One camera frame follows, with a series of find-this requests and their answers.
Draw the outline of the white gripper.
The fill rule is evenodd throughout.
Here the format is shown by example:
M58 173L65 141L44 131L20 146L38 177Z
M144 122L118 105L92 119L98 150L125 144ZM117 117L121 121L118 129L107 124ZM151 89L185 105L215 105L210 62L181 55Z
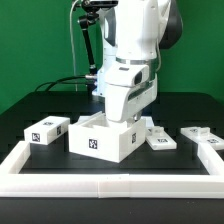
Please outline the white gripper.
M114 63L105 76L105 112L108 120L122 123L157 96L157 78L150 80L148 65Z

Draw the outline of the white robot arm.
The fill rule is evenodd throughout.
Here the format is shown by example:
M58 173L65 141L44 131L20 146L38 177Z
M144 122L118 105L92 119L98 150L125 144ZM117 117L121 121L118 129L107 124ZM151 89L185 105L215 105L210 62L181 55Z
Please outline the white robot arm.
M100 15L100 25L97 93L105 99L106 118L123 123L156 99L160 51L180 39L182 18L177 0L118 0Z

